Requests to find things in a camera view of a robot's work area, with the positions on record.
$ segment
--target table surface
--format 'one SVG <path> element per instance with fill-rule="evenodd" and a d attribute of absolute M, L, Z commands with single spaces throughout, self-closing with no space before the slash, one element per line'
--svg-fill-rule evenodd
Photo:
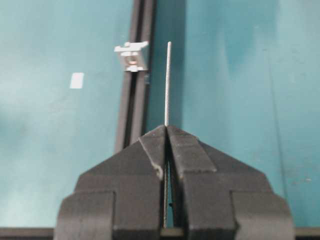
<path fill-rule="evenodd" d="M 128 0 L 0 1 L 0 227 L 54 227 L 113 154 L 131 14 Z"/>

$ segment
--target white label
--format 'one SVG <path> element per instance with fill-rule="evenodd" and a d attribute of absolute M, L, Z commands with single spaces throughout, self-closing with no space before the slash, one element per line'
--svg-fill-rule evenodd
<path fill-rule="evenodd" d="M 71 76 L 70 88 L 71 89 L 82 89 L 84 84 L 84 73 L 83 72 L 74 72 Z"/>

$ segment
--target metal rod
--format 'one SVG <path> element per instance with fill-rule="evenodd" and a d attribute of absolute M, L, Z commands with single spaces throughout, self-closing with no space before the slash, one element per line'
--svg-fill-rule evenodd
<path fill-rule="evenodd" d="M 168 42 L 166 52 L 165 72 L 165 99 L 164 99 L 164 125 L 169 125 L 169 104 L 170 104 L 170 64 L 171 64 L 171 42 Z"/>

